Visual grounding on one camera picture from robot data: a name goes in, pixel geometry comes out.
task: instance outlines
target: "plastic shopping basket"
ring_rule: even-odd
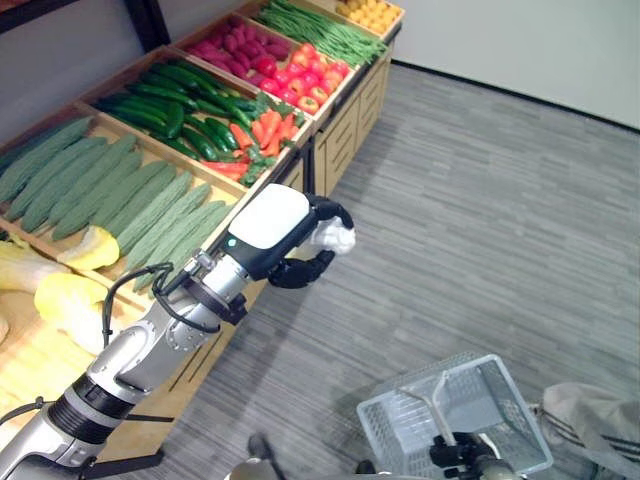
[[[433,438],[484,433],[520,474],[553,459],[540,429],[497,355],[462,354],[380,385],[358,416],[384,470],[444,478],[433,465]]]

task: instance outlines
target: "robotic hand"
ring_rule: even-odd
[[[315,258],[286,258],[308,239],[320,249]],[[334,250],[346,253],[354,244],[353,221],[339,204],[268,185],[217,248],[196,252],[166,288],[154,290],[145,315],[18,432],[0,452],[0,480],[78,478],[131,409],[218,332],[221,320],[236,324],[246,314],[248,284],[267,278],[278,287],[304,287]]]

